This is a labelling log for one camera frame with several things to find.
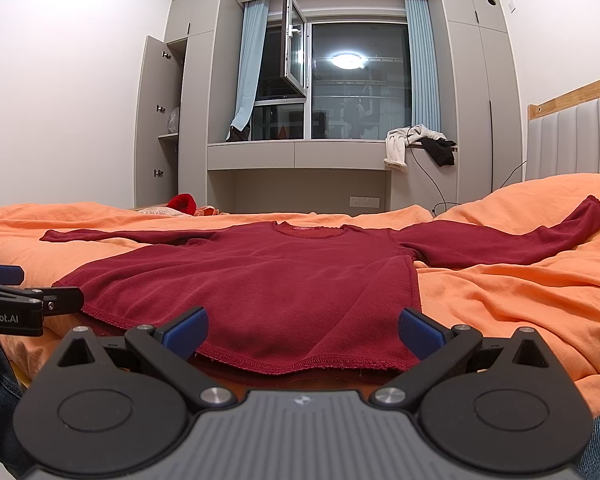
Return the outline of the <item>grey padded headboard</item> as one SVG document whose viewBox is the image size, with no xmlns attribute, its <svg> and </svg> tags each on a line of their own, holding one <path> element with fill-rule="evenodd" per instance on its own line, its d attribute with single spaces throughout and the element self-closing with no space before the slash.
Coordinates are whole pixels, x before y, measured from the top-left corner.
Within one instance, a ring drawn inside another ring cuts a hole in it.
<svg viewBox="0 0 600 480">
<path fill-rule="evenodd" d="M 528 180 L 600 174 L 600 80 L 528 106 Z"/>
</svg>

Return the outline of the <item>left light blue curtain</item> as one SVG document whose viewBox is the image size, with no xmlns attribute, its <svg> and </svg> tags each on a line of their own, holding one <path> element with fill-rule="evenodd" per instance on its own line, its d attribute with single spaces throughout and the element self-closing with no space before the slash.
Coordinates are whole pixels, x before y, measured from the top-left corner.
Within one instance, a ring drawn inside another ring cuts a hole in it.
<svg viewBox="0 0 600 480">
<path fill-rule="evenodd" d="M 235 114 L 227 142 L 247 140 L 256 102 L 270 0 L 252 0 L 244 5 L 240 43 Z"/>
</svg>

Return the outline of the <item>light blue curtain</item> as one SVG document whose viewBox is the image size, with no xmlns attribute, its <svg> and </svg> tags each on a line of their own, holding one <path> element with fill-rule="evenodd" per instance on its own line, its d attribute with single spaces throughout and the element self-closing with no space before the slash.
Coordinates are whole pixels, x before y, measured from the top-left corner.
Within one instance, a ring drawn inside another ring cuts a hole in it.
<svg viewBox="0 0 600 480">
<path fill-rule="evenodd" d="M 252 0 L 244 5 L 240 43 L 235 114 L 227 142 L 247 140 L 256 102 L 270 0 Z"/>
<path fill-rule="evenodd" d="M 434 31 L 428 0 L 404 0 L 412 82 L 412 124 L 440 130 L 441 110 Z"/>
</svg>

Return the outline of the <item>right light blue curtain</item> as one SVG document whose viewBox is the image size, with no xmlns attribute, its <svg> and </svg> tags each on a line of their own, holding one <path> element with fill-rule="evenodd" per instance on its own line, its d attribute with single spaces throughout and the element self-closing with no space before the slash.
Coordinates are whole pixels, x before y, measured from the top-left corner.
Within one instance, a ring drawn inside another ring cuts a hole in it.
<svg viewBox="0 0 600 480">
<path fill-rule="evenodd" d="M 412 82 L 412 124 L 440 130 L 441 110 L 434 31 L 428 0 L 404 0 Z"/>
</svg>

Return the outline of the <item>white garment on ledge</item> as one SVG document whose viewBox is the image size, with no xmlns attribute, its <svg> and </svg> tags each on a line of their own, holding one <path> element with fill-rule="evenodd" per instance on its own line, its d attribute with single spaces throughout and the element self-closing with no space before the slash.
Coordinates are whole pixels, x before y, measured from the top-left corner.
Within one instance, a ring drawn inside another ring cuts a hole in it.
<svg viewBox="0 0 600 480">
<path fill-rule="evenodd" d="M 407 172 L 406 149 L 422 139 L 446 140 L 446 136 L 439 131 L 430 130 L 422 124 L 390 130 L 385 138 L 384 164 L 390 169 Z"/>
</svg>

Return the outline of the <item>open grey wardrobe door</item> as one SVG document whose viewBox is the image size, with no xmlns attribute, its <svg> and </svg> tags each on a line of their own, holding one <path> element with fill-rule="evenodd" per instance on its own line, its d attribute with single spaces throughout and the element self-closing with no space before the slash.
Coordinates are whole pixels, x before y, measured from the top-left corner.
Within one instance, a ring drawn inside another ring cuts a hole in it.
<svg viewBox="0 0 600 480">
<path fill-rule="evenodd" d="M 169 122 L 180 106 L 181 88 L 181 60 L 162 41 L 148 36 L 135 123 L 137 207 L 166 203 L 178 192 L 178 133 L 169 130 Z"/>
</svg>

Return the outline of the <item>black garment on ledge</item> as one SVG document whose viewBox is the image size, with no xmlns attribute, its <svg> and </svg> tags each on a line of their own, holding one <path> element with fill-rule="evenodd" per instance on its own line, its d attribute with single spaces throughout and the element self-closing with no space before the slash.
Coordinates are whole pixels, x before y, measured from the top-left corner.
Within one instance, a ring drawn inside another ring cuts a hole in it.
<svg viewBox="0 0 600 480">
<path fill-rule="evenodd" d="M 420 144 L 438 167 L 454 166 L 456 143 L 445 139 L 422 138 Z"/>
</svg>

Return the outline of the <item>orange bed cover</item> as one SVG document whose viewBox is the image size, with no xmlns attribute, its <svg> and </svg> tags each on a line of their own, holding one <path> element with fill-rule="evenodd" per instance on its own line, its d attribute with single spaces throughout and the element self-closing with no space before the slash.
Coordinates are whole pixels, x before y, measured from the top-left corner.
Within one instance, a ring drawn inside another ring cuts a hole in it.
<svg viewBox="0 0 600 480">
<path fill-rule="evenodd" d="M 460 205 L 445 219 L 522 234 L 551 226 L 585 197 L 600 200 L 600 174 L 563 174 L 514 184 Z M 142 214 L 96 203 L 0 208 L 0 264 L 24 271 L 27 286 L 48 286 L 82 266 L 135 248 L 132 240 L 47 243 L 49 230 L 213 230 L 249 224 L 249 214 L 193 217 Z M 417 268 L 422 310 L 441 324 L 465 323 L 490 337 L 528 325 L 540 332 L 600 414 L 600 232 L 580 247 L 531 266 Z"/>
</svg>

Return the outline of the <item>bright red plush item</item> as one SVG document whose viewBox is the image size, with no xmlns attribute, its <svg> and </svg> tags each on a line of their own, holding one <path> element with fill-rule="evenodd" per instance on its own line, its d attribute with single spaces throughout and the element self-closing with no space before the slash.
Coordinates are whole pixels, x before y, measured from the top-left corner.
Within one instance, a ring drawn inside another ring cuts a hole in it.
<svg viewBox="0 0 600 480">
<path fill-rule="evenodd" d="M 196 200 L 188 193 L 178 194 L 171 198 L 166 204 L 171 209 L 177 210 L 182 214 L 189 214 L 193 216 L 196 214 L 197 204 Z"/>
</svg>

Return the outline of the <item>glass ornament on shelf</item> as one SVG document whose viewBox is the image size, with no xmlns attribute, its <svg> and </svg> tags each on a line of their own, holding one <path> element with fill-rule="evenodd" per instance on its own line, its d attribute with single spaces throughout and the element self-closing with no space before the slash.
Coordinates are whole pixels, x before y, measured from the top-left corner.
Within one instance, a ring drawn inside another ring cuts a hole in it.
<svg viewBox="0 0 600 480">
<path fill-rule="evenodd" d="M 180 131 L 180 113 L 181 109 L 177 106 L 169 115 L 168 133 L 178 133 Z"/>
</svg>

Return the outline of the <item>window with open sash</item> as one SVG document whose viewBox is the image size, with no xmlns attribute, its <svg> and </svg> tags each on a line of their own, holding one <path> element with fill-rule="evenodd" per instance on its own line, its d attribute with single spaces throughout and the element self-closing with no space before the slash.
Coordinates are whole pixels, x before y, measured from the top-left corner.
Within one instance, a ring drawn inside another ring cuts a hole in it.
<svg viewBox="0 0 600 480">
<path fill-rule="evenodd" d="M 252 140 L 381 140 L 412 119 L 404 0 L 271 0 Z"/>
</svg>

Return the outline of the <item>grey built-in wardrobe unit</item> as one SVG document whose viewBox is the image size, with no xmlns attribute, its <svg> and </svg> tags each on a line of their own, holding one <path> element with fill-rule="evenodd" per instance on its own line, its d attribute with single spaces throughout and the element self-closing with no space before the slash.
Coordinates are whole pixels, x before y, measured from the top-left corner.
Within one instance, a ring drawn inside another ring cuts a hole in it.
<svg viewBox="0 0 600 480">
<path fill-rule="evenodd" d="M 501 0 L 173 0 L 133 203 L 440 211 L 521 181 L 521 130 Z"/>
</svg>

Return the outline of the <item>floral patterned pillow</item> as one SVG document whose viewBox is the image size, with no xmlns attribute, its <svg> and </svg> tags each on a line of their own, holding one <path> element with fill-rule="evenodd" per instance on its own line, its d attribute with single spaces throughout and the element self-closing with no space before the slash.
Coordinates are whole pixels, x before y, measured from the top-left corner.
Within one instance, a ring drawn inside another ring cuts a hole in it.
<svg viewBox="0 0 600 480">
<path fill-rule="evenodd" d="M 138 212 L 139 214 L 154 214 L 155 216 L 187 217 L 186 212 L 179 211 L 168 206 L 149 206 L 144 208 L 136 208 L 135 212 Z"/>
</svg>

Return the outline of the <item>dark red knit sweater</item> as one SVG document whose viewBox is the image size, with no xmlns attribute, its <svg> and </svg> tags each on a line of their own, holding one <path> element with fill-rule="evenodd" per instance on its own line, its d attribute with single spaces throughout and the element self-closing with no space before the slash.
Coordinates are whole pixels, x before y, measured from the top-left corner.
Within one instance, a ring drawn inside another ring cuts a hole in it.
<svg viewBox="0 0 600 480">
<path fill-rule="evenodd" d="M 136 249 L 84 264 L 62 284 L 83 292 L 86 315 L 120 330 L 201 307 L 209 318 L 201 352 L 250 372 L 407 370 L 416 359 L 399 339 L 398 318 L 422 306 L 416 263 L 524 266 L 599 230 L 600 201 L 591 196 L 556 226 L 521 235 L 446 220 L 400 230 L 262 221 L 130 231 Z"/>
</svg>

